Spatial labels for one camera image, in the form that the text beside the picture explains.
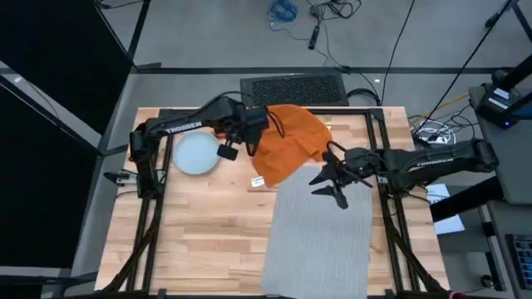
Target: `small label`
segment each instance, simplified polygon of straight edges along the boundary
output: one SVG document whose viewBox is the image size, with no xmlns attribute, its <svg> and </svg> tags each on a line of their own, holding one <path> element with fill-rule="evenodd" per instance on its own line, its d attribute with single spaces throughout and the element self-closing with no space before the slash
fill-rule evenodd
<svg viewBox="0 0 532 299">
<path fill-rule="evenodd" d="M 259 186 L 262 186 L 264 185 L 264 178 L 263 177 L 258 177 L 258 178 L 255 178 L 255 179 L 251 179 L 251 186 L 252 187 L 259 187 Z"/>
<path fill-rule="evenodd" d="M 510 98 L 510 94 L 506 91 L 501 90 L 500 88 L 497 88 L 495 91 L 493 91 L 496 95 L 504 97 L 506 100 Z"/>
<path fill-rule="evenodd" d="M 417 164 L 417 166 L 427 166 L 427 165 L 433 165 L 433 164 L 439 164 L 439 163 L 445 163 L 445 162 L 452 162 L 453 160 L 454 158 L 437 160 L 437 161 L 420 162 Z"/>
<path fill-rule="evenodd" d="M 508 109 L 507 105 L 505 105 L 505 104 L 503 104 L 503 103 L 501 103 L 501 102 L 499 102 L 497 100 L 493 100 L 492 98 L 489 98 L 488 101 L 492 102 L 493 104 L 499 106 L 502 109 L 505 109 L 505 110 Z"/>
<path fill-rule="evenodd" d="M 191 129 L 194 129 L 194 128 L 199 128 L 200 126 L 201 126 L 201 121 L 196 121 L 196 122 L 193 122 L 193 123 L 190 123 L 190 124 L 180 125 L 180 126 L 176 126 L 174 128 L 166 129 L 165 131 L 170 133 L 170 134 L 174 134 L 174 133 L 178 133 L 178 132 L 181 132 L 181 131 L 184 131 L 184 130 L 191 130 Z"/>
</svg>

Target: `black equipment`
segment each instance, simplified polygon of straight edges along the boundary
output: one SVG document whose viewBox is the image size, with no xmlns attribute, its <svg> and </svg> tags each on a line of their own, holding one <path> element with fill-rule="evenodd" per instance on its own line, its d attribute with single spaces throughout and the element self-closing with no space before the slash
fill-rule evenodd
<svg viewBox="0 0 532 299">
<path fill-rule="evenodd" d="M 532 290 L 532 236 L 505 236 L 521 288 Z"/>
<path fill-rule="evenodd" d="M 503 129 L 510 128 L 519 120 L 532 120 L 532 93 L 522 96 L 515 86 L 532 73 L 532 55 L 528 56 L 510 73 L 496 71 L 492 84 L 485 83 L 485 94 L 475 107 L 480 117 Z"/>
<path fill-rule="evenodd" d="M 316 41 L 318 40 L 319 26 L 314 26 L 313 34 L 310 37 L 310 42 L 308 42 L 308 50 L 314 50 L 316 47 Z"/>
<path fill-rule="evenodd" d="M 252 105 L 349 105 L 342 75 L 304 74 L 240 79 L 240 90 Z"/>
<path fill-rule="evenodd" d="M 330 145 L 344 152 L 344 160 L 333 154 Z M 352 182 L 372 187 L 364 180 L 370 175 L 376 174 L 380 180 L 386 180 L 389 194 L 404 194 L 416 185 L 429 184 L 444 175 L 459 171 L 489 173 L 499 164 L 493 148 L 483 140 L 462 141 L 455 145 L 415 151 L 344 149 L 333 141 L 329 142 L 328 148 L 329 151 L 323 153 L 327 163 L 310 184 L 330 179 L 332 187 L 315 190 L 313 194 L 333 196 L 340 208 L 347 208 L 342 188 Z"/>
<path fill-rule="evenodd" d="M 153 199 L 161 194 L 161 186 L 155 170 L 156 153 L 160 139 L 199 127 L 214 128 L 215 133 L 225 134 L 225 145 L 220 145 L 218 155 L 235 160 L 238 151 L 233 143 L 246 144 L 250 156 L 259 147 L 262 130 L 268 128 L 268 110 L 265 107 L 246 109 L 246 106 L 228 98 L 225 92 L 187 115 L 170 115 L 165 118 L 151 118 L 130 133 L 131 161 L 138 170 L 137 192 L 142 199 Z"/>
</svg>

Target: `wire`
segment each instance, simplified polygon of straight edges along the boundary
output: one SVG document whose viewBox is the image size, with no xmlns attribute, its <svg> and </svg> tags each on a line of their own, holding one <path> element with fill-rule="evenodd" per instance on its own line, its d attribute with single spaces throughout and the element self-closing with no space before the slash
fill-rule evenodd
<svg viewBox="0 0 532 299">
<path fill-rule="evenodd" d="M 130 170 L 127 170 L 127 169 L 122 169 L 123 171 L 126 171 L 126 172 L 129 172 L 131 174 L 136 174 L 135 172 L 133 171 L 130 171 Z M 163 174 L 160 179 L 159 179 L 159 184 L 161 184 L 163 182 L 163 179 L 166 179 L 166 175 L 168 174 L 168 172 L 165 172 L 165 174 Z M 126 195 L 126 194 L 132 194 L 132 193 L 136 193 L 137 190 L 130 190 L 130 191 L 124 191 L 124 192 L 120 192 L 118 193 L 116 196 L 115 196 L 115 199 L 113 199 L 113 201 L 115 201 L 116 199 L 118 199 L 120 196 L 122 195 Z"/>
<path fill-rule="evenodd" d="M 287 28 L 279 28 L 279 29 L 274 29 L 272 27 L 272 25 L 275 23 L 276 20 L 268 20 L 269 21 L 269 29 L 273 32 L 287 32 L 290 37 L 294 40 L 297 40 L 297 41 L 310 41 L 310 38 L 301 38 L 301 37 L 295 37 Z"/>
<path fill-rule="evenodd" d="M 113 199 L 113 201 L 116 200 L 116 199 L 118 199 L 118 198 L 119 198 L 120 196 L 122 196 L 122 195 L 125 195 L 125 194 L 132 194 L 132 193 L 136 193 L 136 190 L 120 192 L 120 193 L 118 193 L 118 194 L 115 196 L 115 199 Z"/>
<path fill-rule="evenodd" d="M 384 82 L 382 83 L 382 99 L 381 104 L 384 103 L 384 93 L 386 92 L 386 79 L 388 78 L 388 72 L 390 72 L 390 67 L 392 67 L 392 61 L 393 57 L 396 54 L 397 45 L 399 44 L 399 40 L 401 39 L 402 33 L 405 31 L 406 23 L 408 22 L 408 18 L 410 17 L 410 13 L 412 12 L 412 9 L 414 8 L 414 3 L 416 0 L 412 0 L 412 3 L 410 4 L 410 8 L 408 9 L 408 13 L 406 14 L 406 18 L 404 23 L 402 23 L 401 31 L 399 32 L 399 36 L 397 36 L 396 44 L 393 46 L 392 56 L 390 57 L 390 63 L 388 63 L 388 68 L 386 69 L 386 74 L 384 75 Z"/>
<path fill-rule="evenodd" d="M 323 22 L 323 27 L 325 28 L 325 44 L 326 44 L 328 56 L 319 51 L 320 54 L 324 55 L 327 58 L 327 60 L 323 63 L 323 66 L 326 65 L 326 63 L 328 61 L 328 58 L 330 57 L 331 60 L 336 65 L 336 67 L 340 71 L 345 71 L 346 69 L 348 69 L 348 66 L 343 66 L 340 63 L 338 63 L 338 61 L 333 57 L 333 54 L 331 53 L 331 49 L 330 49 L 330 46 L 329 46 L 329 32 L 328 32 L 328 28 L 327 28 L 327 23 L 325 23 L 325 21 L 333 20 L 335 18 L 340 18 L 340 17 L 344 18 L 344 19 L 348 19 L 348 18 L 354 16 L 355 13 L 358 11 L 358 9 L 360 9 L 360 7 L 362 6 L 362 1 L 361 0 L 357 0 L 357 1 L 358 1 L 357 8 L 352 9 L 351 12 L 348 15 L 342 15 L 343 8 L 346 5 L 351 5 L 351 8 L 352 8 L 352 3 L 349 3 L 347 1 L 340 2 L 339 0 L 332 0 L 332 1 L 325 2 L 325 3 L 312 4 L 310 2 L 310 0 L 307 0 L 308 5 L 310 5 L 310 14 L 312 16 L 316 17 L 316 19 L 318 20 L 318 26 L 320 26 L 321 23 Z M 342 8 L 340 10 L 334 10 L 334 8 L 331 8 L 331 7 L 334 7 L 334 4 L 341 5 Z M 329 9 L 331 9 L 331 13 L 332 14 L 336 14 L 337 17 L 325 18 L 325 7 L 329 7 Z M 377 92 L 377 89 L 373 85 L 373 83 L 369 79 L 367 79 L 367 77 L 364 76 L 362 73 L 359 72 L 358 75 L 360 75 L 362 78 L 364 78 L 364 80 L 366 80 L 366 82 L 373 89 L 374 96 L 370 96 L 369 94 L 366 94 L 366 96 L 370 96 L 377 103 L 377 106 L 381 106 L 381 100 L 379 98 L 379 94 Z"/>
<path fill-rule="evenodd" d="M 354 96 L 354 95 L 368 96 L 375 101 L 375 104 L 377 104 L 377 106 L 381 105 L 381 102 L 379 101 L 379 97 L 373 91 L 370 91 L 367 88 L 355 88 L 354 90 L 349 91 L 347 93 L 347 98 L 350 98 L 351 96 Z"/>
<path fill-rule="evenodd" d="M 508 8 L 510 6 L 512 2 L 511 1 L 507 1 L 505 6 L 502 8 L 503 11 L 506 10 L 506 8 Z M 476 45 L 476 48 L 475 50 L 473 50 L 473 52 L 471 53 L 471 55 L 469 56 L 469 58 L 467 58 L 467 60 L 465 61 L 464 65 L 462 66 L 462 68 L 460 69 L 460 71 L 458 71 L 458 74 L 456 74 L 455 76 L 455 79 L 453 79 L 453 81 L 451 82 L 451 84 L 449 85 L 449 87 L 447 87 L 447 90 L 446 92 L 443 94 L 443 96 L 441 96 L 440 100 L 438 101 L 438 103 L 436 104 L 436 107 L 434 107 L 434 109 L 431 111 L 431 113 L 429 114 L 428 118 L 430 119 L 432 117 L 432 115 L 434 114 L 434 112 L 436 112 L 436 109 L 438 108 L 438 106 L 441 104 L 441 102 L 446 98 L 447 94 L 449 93 L 449 91 L 451 91 L 451 88 L 453 87 L 453 85 L 456 83 L 456 80 L 458 80 L 458 77 L 462 74 L 462 72 L 464 72 L 467 64 L 469 63 L 469 61 L 473 58 L 473 56 L 476 54 L 476 52 L 479 50 L 480 46 L 482 46 L 482 43 L 484 43 L 484 40 L 488 37 L 488 35 L 490 34 L 491 30 L 493 30 L 493 27 L 495 26 L 495 24 L 499 21 L 500 19 L 500 16 L 502 16 L 502 14 L 498 14 L 497 17 L 495 18 L 495 20 L 493 21 L 493 24 L 488 28 L 488 30 L 484 33 L 484 36 L 482 37 L 482 39 L 480 39 L 480 42 L 478 43 L 478 45 Z"/>
<path fill-rule="evenodd" d="M 471 107 L 471 104 L 465 106 L 465 107 L 462 108 L 462 110 L 460 110 L 457 114 L 453 115 L 448 121 L 444 122 L 444 123 L 441 125 L 440 129 L 441 129 L 444 125 L 446 125 L 448 122 L 450 122 L 450 121 L 454 121 L 455 117 L 461 117 L 462 119 L 467 120 L 467 121 L 469 122 L 469 125 L 471 126 L 471 129 L 473 129 L 473 137 L 471 137 L 471 139 L 473 140 L 473 139 L 475 138 L 475 128 L 473 127 L 473 124 L 471 124 L 471 122 L 470 122 L 468 119 L 466 119 L 464 116 L 460 116 L 460 114 L 462 114 L 462 112 L 464 112 L 464 110 L 467 109 L 468 107 Z"/>
<path fill-rule="evenodd" d="M 458 293 L 461 293 L 461 294 L 468 294 L 468 293 L 471 293 L 471 292 L 476 292 L 476 291 L 480 291 L 480 290 L 485 290 L 487 288 L 492 288 L 494 286 L 498 286 L 499 283 L 492 283 L 490 286 L 488 287 L 479 287 L 477 289 L 474 289 L 474 290 L 470 290 L 470 291 L 467 291 L 467 292 L 458 292 Z"/>
<path fill-rule="evenodd" d="M 311 4 L 310 1 L 307 0 L 307 2 L 310 4 L 311 12 L 315 12 L 314 14 L 318 14 L 319 18 L 321 18 L 321 21 L 335 20 L 339 18 L 351 18 L 355 15 L 355 13 L 357 13 L 358 9 L 360 9 L 360 7 L 362 6 L 361 0 L 356 1 L 358 2 L 358 5 L 355 8 L 352 3 L 348 2 L 347 0 L 330 0 L 319 4 Z M 342 13 L 345 7 L 349 7 L 350 12 L 348 14 Z M 334 17 L 325 17 L 326 8 L 329 8 L 331 14 Z"/>
<path fill-rule="evenodd" d="M 273 124 L 275 125 L 275 128 L 277 129 L 279 136 L 281 136 L 281 138 L 284 138 L 285 132 L 284 132 L 284 127 L 283 127 L 283 122 L 281 121 L 281 119 L 279 119 L 279 117 L 271 111 L 268 111 L 268 117 L 272 120 Z"/>
<path fill-rule="evenodd" d="M 421 197 L 421 196 L 417 196 L 417 195 L 411 194 L 411 193 L 408 192 L 408 191 L 406 191 L 406 194 L 407 194 L 408 196 L 413 197 L 414 199 L 420 199 L 420 200 L 422 200 L 422 201 L 424 201 L 424 202 L 428 202 L 429 204 L 431 203 L 430 201 L 428 201 L 428 199 L 424 199 L 424 198 Z"/>
<path fill-rule="evenodd" d="M 452 128 L 447 126 L 445 123 L 441 123 L 441 122 L 435 121 L 435 120 L 423 120 L 420 123 L 420 125 L 424 125 L 426 122 L 429 122 L 429 121 L 431 122 L 431 124 L 440 125 L 440 127 L 438 129 L 425 127 L 423 129 L 419 130 L 417 135 L 419 136 L 420 139 L 422 139 L 421 133 L 429 133 L 431 135 L 428 138 L 426 138 L 427 142 L 433 141 L 431 138 L 434 135 L 437 135 L 438 137 L 443 137 L 445 143 L 449 143 L 449 140 L 451 140 L 451 137 L 453 137 L 454 138 L 454 142 L 453 143 L 456 143 L 455 132 L 453 132 Z"/>
<path fill-rule="evenodd" d="M 370 85 L 370 86 L 372 87 L 372 89 L 373 89 L 373 92 L 375 93 L 375 96 L 377 97 L 377 101 L 378 101 L 377 105 L 378 105 L 378 106 L 382 106 L 382 103 L 381 103 L 381 101 L 380 101 L 380 99 L 379 99 L 379 93 L 378 93 L 377 90 L 375 89 L 375 86 L 373 85 L 373 83 L 372 83 L 371 81 L 369 81 L 369 79 L 367 79 L 367 77 L 364 76 L 362 73 L 358 73 L 358 75 L 360 75 L 362 78 L 364 78 L 364 80 L 367 81 L 367 83 L 369 83 L 369 85 Z"/>
<path fill-rule="evenodd" d="M 26 83 L 52 108 L 53 113 L 56 115 L 57 120 L 61 121 L 59 118 L 59 113 L 57 113 L 56 108 L 52 105 L 52 103 L 28 80 L 26 80 Z"/>
<path fill-rule="evenodd" d="M 133 171 L 131 171 L 131 170 L 127 170 L 127 169 L 122 169 L 122 171 L 125 171 L 125 172 L 130 173 L 130 174 L 135 174 L 135 175 L 138 174 L 138 173 L 136 173 L 136 172 L 133 172 Z"/>
<path fill-rule="evenodd" d="M 441 108 L 443 108 L 443 107 L 445 107 L 445 106 L 447 106 L 447 105 L 454 104 L 454 103 L 457 103 L 457 102 L 459 102 L 459 101 L 461 101 L 461 100 L 464 100 L 467 96 L 468 96 L 467 93 L 461 94 L 461 95 L 457 96 L 456 98 L 454 98 L 454 99 L 452 99 L 452 100 L 448 100 L 447 102 L 445 102 L 445 103 L 439 105 L 439 106 L 437 107 L 436 110 L 439 110 L 439 109 L 441 109 Z M 412 117 L 416 117 L 416 116 L 417 116 L 417 119 L 413 120 L 413 122 L 416 122 L 416 121 L 418 121 L 418 120 L 421 119 L 421 118 L 426 118 L 430 113 L 431 113 L 431 112 L 429 111 L 429 112 L 426 112 L 426 113 L 424 113 L 424 114 L 421 114 L 421 115 L 413 115 L 413 116 L 410 116 L 410 117 L 408 117 L 408 118 L 410 119 L 410 118 L 412 118 Z"/>
<path fill-rule="evenodd" d="M 272 27 L 272 25 L 275 23 L 276 20 L 268 20 L 268 27 L 271 31 L 273 32 L 287 32 L 290 37 L 293 39 L 293 40 L 296 40 L 296 41 L 304 41 L 304 42 L 307 42 L 307 41 L 310 41 L 310 38 L 300 38 L 300 37 L 295 37 L 292 32 L 290 32 L 287 28 L 279 28 L 279 29 L 275 29 Z M 322 66 L 325 66 L 329 60 L 329 56 L 327 56 L 327 54 L 321 52 L 318 50 L 317 47 L 314 47 L 313 51 L 319 53 L 321 56 L 325 57 L 325 61 L 323 62 Z"/>
<path fill-rule="evenodd" d="M 339 145 L 337 142 L 330 140 L 330 141 L 327 142 L 327 150 L 329 150 L 330 152 L 333 151 L 333 150 L 331 149 L 331 145 L 336 146 L 339 150 L 341 150 L 341 151 L 344 152 L 344 153 L 347 151 L 346 148 L 344 148 L 343 146 Z"/>
</svg>

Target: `white paper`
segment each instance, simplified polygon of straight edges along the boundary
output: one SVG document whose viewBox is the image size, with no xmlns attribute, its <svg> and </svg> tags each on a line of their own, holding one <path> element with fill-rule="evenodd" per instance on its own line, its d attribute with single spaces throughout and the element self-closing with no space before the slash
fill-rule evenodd
<svg viewBox="0 0 532 299">
<path fill-rule="evenodd" d="M 258 177 L 258 178 L 255 178 L 255 179 L 251 179 L 251 186 L 252 187 L 258 187 L 258 186 L 262 186 L 264 185 L 264 178 L 263 177 Z"/>
<path fill-rule="evenodd" d="M 431 204 L 437 203 L 440 200 L 445 200 L 450 196 L 445 184 L 429 185 L 426 186 L 426 189 L 428 190 L 426 198 Z M 465 230 L 464 224 L 458 215 L 438 221 L 437 223 L 434 223 L 434 227 L 436 229 L 436 234 L 455 233 Z"/>
</svg>

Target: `gray floor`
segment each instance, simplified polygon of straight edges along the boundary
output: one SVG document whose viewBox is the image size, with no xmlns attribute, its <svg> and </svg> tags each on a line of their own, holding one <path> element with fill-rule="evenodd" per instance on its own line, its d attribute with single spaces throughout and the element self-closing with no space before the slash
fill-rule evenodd
<svg viewBox="0 0 532 299">
<path fill-rule="evenodd" d="M 108 0 L 120 4 L 126 0 Z M 294 23 L 274 24 L 288 28 L 296 37 L 308 37 L 314 19 L 308 15 L 304 0 Z M 321 66 L 324 57 L 307 49 L 306 42 L 293 40 L 286 32 L 268 28 L 266 10 L 270 0 L 153 0 L 138 51 L 137 64 L 161 61 L 173 67 L 222 66 Z M 327 22 L 330 51 L 342 64 L 350 66 L 387 66 L 397 34 L 401 29 L 410 0 L 366 0 L 355 17 Z M 461 66 L 484 34 L 484 22 L 502 0 L 418 0 L 412 11 L 393 66 Z M 532 1 L 520 4 L 532 19 Z M 104 11 L 117 36 L 127 48 L 140 5 Z M 325 35 L 319 37 L 318 49 L 327 51 Z M 525 35 L 513 12 L 507 12 L 487 38 L 470 66 L 514 66 L 532 52 L 532 42 Z M 263 75 L 132 75 L 122 97 L 110 146 L 127 142 L 135 111 L 141 106 L 198 106 L 213 96 L 239 90 L 239 79 Z M 381 93 L 383 75 L 368 74 Z M 405 106 L 408 115 L 429 111 L 451 82 L 452 75 L 389 75 L 385 105 Z M 367 87 L 359 75 L 343 75 L 346 89 Z M 488 75 L 461 76 L 447 99 L 469 86 L 488 81 Z M 523 84 L 532 86 L 530 81 Z M 368 99 L 352 98 L 351 105 L 371 105 Z M 440 111 L 459 110 L 465 102 Z M 473 113 L 464 114 L 474 121 Z M 459 140 L 471 137 L 470 130 L 459 133 Z M 125 156 L 106 161 L 104 170 L 118 170 Z M 475 184 L 486 175 L 455 174 L 441 181 L 454 185 Z M 83 232 L 73 274 L 96 271 L 101 259 L 116 188 L 100 179 Z M 485 261 L 477 256 L 444 252 L 451 286 L 457 291 L 481 287 L 477 275 L 485 273 Z M 72 292 L 85 292 L 84 286 Z M 484 290 L 483 295 L 493 295 Z"/>
</svg>

